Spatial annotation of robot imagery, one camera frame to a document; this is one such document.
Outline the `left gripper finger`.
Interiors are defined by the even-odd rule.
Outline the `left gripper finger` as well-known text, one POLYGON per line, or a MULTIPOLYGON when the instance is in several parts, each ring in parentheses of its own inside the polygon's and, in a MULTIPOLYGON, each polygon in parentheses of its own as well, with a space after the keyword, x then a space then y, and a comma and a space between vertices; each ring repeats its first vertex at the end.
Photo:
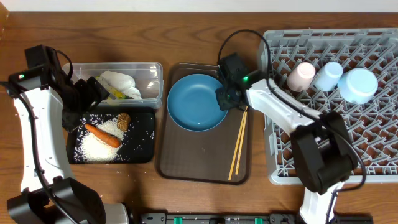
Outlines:
POLYGON ((77 89, 79 97, 78 101, 82 112, 89 111, 97 103, 98 95, 95 89, 95 81, 93 78, 88 80, 79 79, 74 87, 77 89))
POLYGON ((91 90, 93 106, 98 106, 103 100, 110 96, 109 91, 95 77, 90 77, 87 80, 87 84, 91 90))

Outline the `white napkin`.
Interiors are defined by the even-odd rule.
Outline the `white napkin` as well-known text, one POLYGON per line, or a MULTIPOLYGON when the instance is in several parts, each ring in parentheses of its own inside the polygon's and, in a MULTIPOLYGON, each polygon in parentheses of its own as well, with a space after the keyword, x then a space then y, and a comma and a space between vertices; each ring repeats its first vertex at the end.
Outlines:
POLYGON ((136 88, 135 79, 132 76, 118 72, 105 71, 99 77, 124 96, 135 100, 142 99, 140 91, 136 88))

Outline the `dark blue plate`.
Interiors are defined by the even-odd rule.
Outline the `dark blue plate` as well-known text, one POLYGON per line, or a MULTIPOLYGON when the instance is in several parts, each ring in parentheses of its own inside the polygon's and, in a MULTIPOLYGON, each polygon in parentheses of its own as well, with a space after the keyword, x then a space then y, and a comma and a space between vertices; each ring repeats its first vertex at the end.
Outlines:
POLYGON ((203 132, 215 128, 228 112, 221 110, 216 90, 222 84, 205 74, 191 74, 172 85, 167 97, 167 111, 181 128, 203 132))

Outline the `brown textured food piece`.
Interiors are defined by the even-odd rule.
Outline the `brown textured food piece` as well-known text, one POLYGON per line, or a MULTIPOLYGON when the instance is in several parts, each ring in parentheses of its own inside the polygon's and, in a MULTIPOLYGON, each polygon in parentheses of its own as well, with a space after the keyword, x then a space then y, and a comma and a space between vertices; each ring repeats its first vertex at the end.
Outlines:
POLYGON ((118 115, 117 128, 123 132, 126 132, 129 128, 131 117, 127 113, 121 113, 118 115))

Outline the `orange carrot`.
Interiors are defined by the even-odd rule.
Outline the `orange carrot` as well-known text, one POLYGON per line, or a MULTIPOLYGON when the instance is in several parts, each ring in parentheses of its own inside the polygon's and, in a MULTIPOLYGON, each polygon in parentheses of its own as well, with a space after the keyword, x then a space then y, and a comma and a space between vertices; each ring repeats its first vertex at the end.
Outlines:
POLYGON ((103 141, 105 144, 113 147, 113 148, 118 148, 121 146, 121 142, 118 138, 102 131, 101 129, 98 129, 95 126, 92 126, 90 124, 85 124, 85 128, 94 134, 99 140, 103 141))

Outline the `pink cup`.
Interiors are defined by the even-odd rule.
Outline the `pink cup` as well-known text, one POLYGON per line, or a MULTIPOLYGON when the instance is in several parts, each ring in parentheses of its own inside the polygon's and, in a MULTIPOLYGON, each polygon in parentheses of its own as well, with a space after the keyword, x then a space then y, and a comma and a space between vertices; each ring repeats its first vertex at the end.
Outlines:
POLYGON ((311 63, 302 62, 288 75, 287 86, 296 92, 307 90, 315 74, 315 67, 311 63))

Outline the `light blue cup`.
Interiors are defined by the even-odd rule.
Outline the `light blue cup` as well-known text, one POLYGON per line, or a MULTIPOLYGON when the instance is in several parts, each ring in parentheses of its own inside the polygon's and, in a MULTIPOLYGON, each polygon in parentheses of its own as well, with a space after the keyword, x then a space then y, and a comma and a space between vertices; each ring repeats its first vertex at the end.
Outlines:
POLYGON ((332 91, 343 74, 343 67, 338 62, 328 62, 314 79, 313 85, 321 91, 332 91))

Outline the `light blue rice bowl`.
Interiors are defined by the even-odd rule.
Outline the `light blue rice bowl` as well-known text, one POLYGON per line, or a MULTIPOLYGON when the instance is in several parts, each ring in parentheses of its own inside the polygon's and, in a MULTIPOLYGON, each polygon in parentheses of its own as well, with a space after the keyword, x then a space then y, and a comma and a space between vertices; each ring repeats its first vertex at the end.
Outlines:
POLYGON ((365 68, 354 68, 344 74, 338 81, 340 95, 354 104, 365 104, 369 102, 378 88, 378 81, 369 70, 365 68))

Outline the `yellow green snack wrapper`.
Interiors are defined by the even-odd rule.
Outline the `yellow green snack wrapper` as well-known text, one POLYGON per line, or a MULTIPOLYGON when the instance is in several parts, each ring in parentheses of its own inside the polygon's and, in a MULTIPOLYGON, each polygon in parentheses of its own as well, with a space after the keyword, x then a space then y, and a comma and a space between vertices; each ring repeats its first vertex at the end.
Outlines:
POLYGON ((97 81, 109 92, 108 99, 109 100, 121 100, 127 98, 127 96, 121 93, 119 90, 112 87, 103 77, 97 76, 95 77, 97 81))

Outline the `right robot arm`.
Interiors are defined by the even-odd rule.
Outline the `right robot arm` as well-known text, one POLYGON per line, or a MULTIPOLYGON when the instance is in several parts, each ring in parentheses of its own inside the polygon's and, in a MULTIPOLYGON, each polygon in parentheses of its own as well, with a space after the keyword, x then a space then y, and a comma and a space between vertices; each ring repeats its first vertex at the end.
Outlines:
POLYGON ((342 116, 313 110, 281 90, 266 72, 220 72, 217 102, 222 110, 245 106, 260 111, 290 138, 296 174, 305 186, 300 217, 305 223, 331 223, 334 206, 360 158, 349 141, 342 116))

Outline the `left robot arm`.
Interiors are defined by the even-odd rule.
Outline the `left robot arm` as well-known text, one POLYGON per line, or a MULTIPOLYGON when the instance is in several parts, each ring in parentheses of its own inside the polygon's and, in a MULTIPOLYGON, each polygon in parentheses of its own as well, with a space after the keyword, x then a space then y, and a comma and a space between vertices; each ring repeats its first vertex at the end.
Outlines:
POLYGON ((22 128, 24 173, 21 194, 7 201, 16 223, 129 223, 121 203, 103 203, 75 180, 62 127, 63 101, 56 88, 67 76, 50 65, 10 75, 5 87, 22 128))

